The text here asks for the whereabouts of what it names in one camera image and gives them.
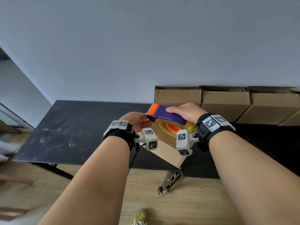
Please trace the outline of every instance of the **forearm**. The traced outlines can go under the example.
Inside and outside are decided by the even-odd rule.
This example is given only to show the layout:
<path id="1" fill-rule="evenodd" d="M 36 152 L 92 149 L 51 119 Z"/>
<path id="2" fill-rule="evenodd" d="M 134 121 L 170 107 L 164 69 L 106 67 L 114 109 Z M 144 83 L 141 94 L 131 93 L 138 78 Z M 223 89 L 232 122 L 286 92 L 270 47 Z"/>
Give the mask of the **forearm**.
<path id="1" fill-rule="evenodd" d="M 229 131 L 212 137 L 209 148 L 220 178 L 247 224 L 300 223 L 298 176 Z"/>
<path id="2" fill-rule="evenodd" d="M 107 137 L 39 225 L 118 224 L 129 153 L 125 140 L 116 136 Z"/>

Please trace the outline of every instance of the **yellow sneaker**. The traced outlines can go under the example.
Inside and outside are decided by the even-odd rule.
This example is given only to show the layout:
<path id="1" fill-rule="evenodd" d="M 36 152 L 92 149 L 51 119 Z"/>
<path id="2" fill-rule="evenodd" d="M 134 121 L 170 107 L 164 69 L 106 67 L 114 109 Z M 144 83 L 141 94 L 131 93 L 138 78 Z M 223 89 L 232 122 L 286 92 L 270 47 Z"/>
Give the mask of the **yellow sneaker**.
<path id="1" fill-rule="evenodd" d="M 147 225 L 148 224 L 148 212 L 146 209 L 141 209 L 135 216 L 133 225 Z"/>

